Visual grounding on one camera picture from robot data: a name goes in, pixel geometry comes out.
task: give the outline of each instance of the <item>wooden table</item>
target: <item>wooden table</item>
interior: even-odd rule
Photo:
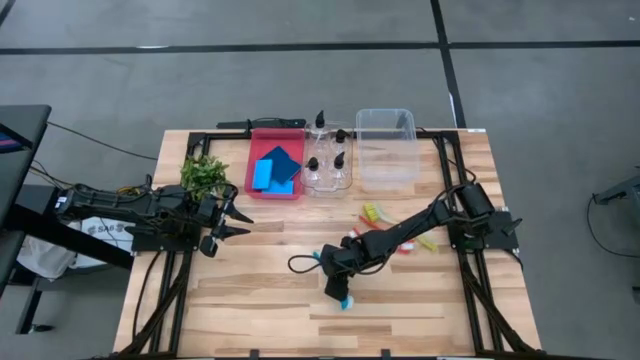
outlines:
[[[188,134],[165,132],[155,185],[179,183]],[[477,174],[493,204],[504,206],[487,134],[459,134],[465,165]],[[424,209],[444,185],[435,146],[430,140],[419,142],[420,178],[406,192],[363,192],[354,161],[354,183],[346,198],[278,201],[254,200],[242,191],[249,140],[213,141],[210,154],[230,165],[227,177],[241,189],[236,207],[256,223],[245,226],[251,234],[229,238],[215,259],[200,252],[194,256],[179,356],[246,357],[250,349],[264,356],[379,356],[383,348],[397,356],[473,354],[458,261],[444,228],[427,233],[438,244],[437,253],[420,247],[409,255],[396,254],[377,275],[353,278],[355,305],[348,311],[324,295],[326,280],[320,269],[296,275],[287,268],[292,255],[311,254],[324,243],[339,244],[358,223],[367,201],[379,202],[399,219]],[[451,170],[456,178],[453,166]],[[116,351],[131,341],[134,309],[152,256],[141,254],[135,260]],[[152,269],[139,327],[156,307],[163,256]],[[526,342],[539,347],[520,266],[499,250],[485,251],[485,256],[496,305]],[[179,264],[178,258],[174,274]],[[478,309],[490,349],[486,314],[479,304]],[[167,349],[170,324],[165,320],[160,349]]]

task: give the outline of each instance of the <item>clear plastic tray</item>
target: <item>clear plastic tray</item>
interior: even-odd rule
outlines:
[[[356,114],[356,134],[364,190],[400,190],[420,174],[420,151],[409,110],[362,109]]]
[[[318,140],[317,136],[312,134],[313,124],[305,126],[305,146],[304,146],[304,164],[300,182],[305,187],[305,193],[315,197],[342,197],[346,195],[347,190],[353,184],[353,131],[346,129],[335,122],[326,122],[325,129],[327,131],[326,140]],[[341,185],[336,185],[333,181],[330,170],[333,168],[333,160],[339,154],[339,150],[332,144],[335,144],[335,138],[338,130],[343,129],[349,136],[345,139],[345,156],[344,167],[347,179]],[[316,157],[319,162],[318,173],[320,181],[316,184],[308,184],[305,173],[307,171],[307,163],[311,157]]]

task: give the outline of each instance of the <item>leaves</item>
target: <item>leaves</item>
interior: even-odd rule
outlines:
[[[197,158],[190,156],[180,170],[182,175],[180,185],[187,190],[197,189],[192,192],[192,196],[199,201],[211,191],[209,188],[202,187],[227,182],[225,169],[228,167],[229,165],[218,161],[215,156],[200,155]]]

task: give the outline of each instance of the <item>pink object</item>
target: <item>pink object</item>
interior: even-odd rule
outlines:
[[[293,195],[263,194],[260,190],[252,189],[253,172],[256,161],[273,150],[276,146],[282,147],[289,154],[291,160],[302,165],[304,156],[304,129],[254,129],[251,131],[251,149],[247,164],[247,175],[244,179],[244,191],[254,199],[282,199],[295,200],[303,192],[298,172],[293,176]]]

